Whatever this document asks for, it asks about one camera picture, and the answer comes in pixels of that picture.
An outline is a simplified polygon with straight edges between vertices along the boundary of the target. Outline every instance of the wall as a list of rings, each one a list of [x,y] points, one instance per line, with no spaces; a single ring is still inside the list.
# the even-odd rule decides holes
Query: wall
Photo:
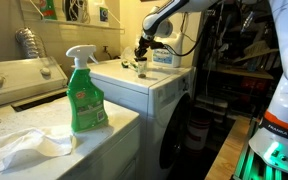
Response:
[[[126,47],[135,48],[136,37],[141,35],[142,21],[144,17],[151,11],[154,6],[161,6],[167,0],[145,1],[140,0],[120,0],[120,13],[121,24],[125,26],[125,33],[121,35],[121,52]],[[191,13],[189,16],[189,24],[185,32],[186,35],[196,40],[199,29],[200,13]],[[182,23],[182,15],[174,14],[170,17],[173,23],[173,31],[179,32]],[[183,53],[188,52],[194,43],[188,38],[184,38]],[[149,50],[146,54],[147,58],[151,61],[152,52]],[[193,60],[194,51],[188,56],[183,57],[182,65],[191,65]]]
[[[54,2],[57,7],[61,7],[60,0]],[[106,4],[112,14],[119,19],[119,0],[106,0]],[[24,16],[21,7],[31,10],[24,12]],[[61,9],[57,9],[56,12],[59,17],[64,16]],[[33,14],[32,18],[27,18],[29,13]],[[37,11],[28,0],[0,0],[0,61],[24,58],[22,49],[15,39],[16,30],[22,27],[30,27],[42,37],[47,54],[56,58],[68,76],[72,72],[73,59],[66,57],[65,52],[72,46],[95,44],[97,46],[95,56],[98,60],[109,59],[103,52],[104,45],[108,46],[111,56],[120,54],[120,34],[123,31],[45,23],[40,21],[40,17],[36,17],[36,14]],[[119,27],[119,23],[111,15],[109,23],[112,27]]]

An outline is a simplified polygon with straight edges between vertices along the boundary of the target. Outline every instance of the white robot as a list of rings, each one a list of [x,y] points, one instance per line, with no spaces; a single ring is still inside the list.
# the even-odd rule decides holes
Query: white robot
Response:
[[[247,3],[252,1],[256,2],[256,0],[243,0]],[[259,129],[250,139],[249,145],[266,164],[288,173],[288,0],[268,1],[275,22],[284,73],[260,122]],[[168,37],[172,33],[172,25],[167,18],[174,13],[200,12],[218,2],[170,0],[157,8],[143,21],[142,37],[135,55],[144,56],[155,36]]]

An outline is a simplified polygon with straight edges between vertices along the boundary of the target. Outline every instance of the laundry room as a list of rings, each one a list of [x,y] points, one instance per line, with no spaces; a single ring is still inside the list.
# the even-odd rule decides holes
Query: laundry room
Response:
[[[0,179],[288,175],[286,5],[0,0]]]

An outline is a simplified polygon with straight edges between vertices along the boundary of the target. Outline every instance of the green light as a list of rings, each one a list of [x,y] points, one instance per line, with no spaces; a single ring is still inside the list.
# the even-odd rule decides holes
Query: green light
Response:
[[[267,151],[264,153],[264,158],[270,159],[271,154],[278,148],[278,146],[279,146],[278,142],[273,142],[271,146],[267,149]]]

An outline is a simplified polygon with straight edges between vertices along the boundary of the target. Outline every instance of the white countertop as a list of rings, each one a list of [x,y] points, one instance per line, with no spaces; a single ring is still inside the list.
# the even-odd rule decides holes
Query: white countertop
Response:
[[[86,156],[89,161],[96,160],[100,153],[104,153],[140,123],[139,114],[134,111],[108,101],[104,101],[104,108],[108,125],[74,136],[70,155],[35,159],[0,172],[0,179],[57,179]],[[71,108],[67,97],[22,112],[15,112],[10,106],[0,108],[0,137],[32,127],[67,125],[69,128],[70,123]]]

